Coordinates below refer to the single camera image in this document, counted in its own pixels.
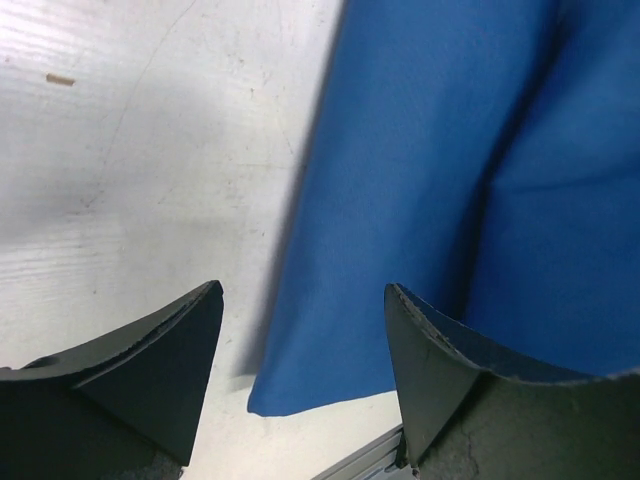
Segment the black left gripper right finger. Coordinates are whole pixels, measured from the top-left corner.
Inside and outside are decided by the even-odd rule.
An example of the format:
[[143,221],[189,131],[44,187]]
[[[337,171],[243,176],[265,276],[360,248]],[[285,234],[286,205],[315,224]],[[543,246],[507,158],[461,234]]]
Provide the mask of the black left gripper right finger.
[[506,348],[401,285],[384,293],[409,464],[424,479],[635,479],[639,374]]

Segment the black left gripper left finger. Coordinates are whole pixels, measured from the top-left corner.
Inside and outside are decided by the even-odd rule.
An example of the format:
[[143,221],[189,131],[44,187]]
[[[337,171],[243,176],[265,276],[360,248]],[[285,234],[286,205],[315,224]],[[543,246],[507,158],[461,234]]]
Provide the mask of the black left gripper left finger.
[[76,347],[1,370],[4,479],[178,479],[223,315],[209,281]]

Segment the blue surgical cloth wrap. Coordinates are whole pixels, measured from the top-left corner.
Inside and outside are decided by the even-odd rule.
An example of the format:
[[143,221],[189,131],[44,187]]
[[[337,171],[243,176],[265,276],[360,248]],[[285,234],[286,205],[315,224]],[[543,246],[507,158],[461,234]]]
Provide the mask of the blue surgical cloth wrap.
[[349,1],[251,413],[393,389],[400,283],[520,353],[639,364],[639,5]]

